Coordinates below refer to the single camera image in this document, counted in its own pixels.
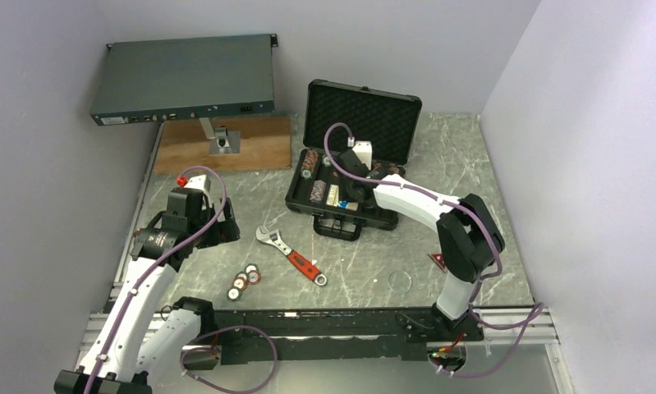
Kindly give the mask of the black poker set case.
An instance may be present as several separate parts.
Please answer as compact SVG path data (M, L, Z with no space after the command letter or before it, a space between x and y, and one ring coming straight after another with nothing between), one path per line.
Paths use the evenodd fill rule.
M354 182L334 166L321 164L321 156L336 157L347 149L350 136L356 141L370 141L373 146L372 170L381 166L397 166L404 171L408 162L415 129L422 108L420 98L408 94L389 93L366 86L313 80L308 87L303 136L304 148L299 154L291 185L285 197L286 206L295 213L312 216L314 231L345 241L355 241L365 227L392 231L397 227L396 212L378 208L364 200ZM314 149L319 160L314 175L300 176L305 153ZM357 211L312 204L309 193L316 180L339 186L341 199L359 204Z

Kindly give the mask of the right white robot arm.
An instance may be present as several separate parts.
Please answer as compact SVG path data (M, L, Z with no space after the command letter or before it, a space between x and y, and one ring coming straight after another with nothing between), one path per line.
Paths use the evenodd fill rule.
M447 278L434 304L438 313L432 329L443 341L454 339L463 330L462 317L476 297L484 270L499 262L506 247L485 202L474 194L458 198L428 190L389 167L370 171L352 149L326 156L354 182L364 200L413 218L437 234Z

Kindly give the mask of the blue texas holdem card box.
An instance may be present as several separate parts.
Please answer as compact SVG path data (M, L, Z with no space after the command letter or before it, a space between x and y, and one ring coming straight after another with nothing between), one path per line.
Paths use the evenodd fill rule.
M349 211L357 211L359 204L354 201L341 199L339 186L331 184L328 189L328 197L326 198L326 205L334 208L341 208Z

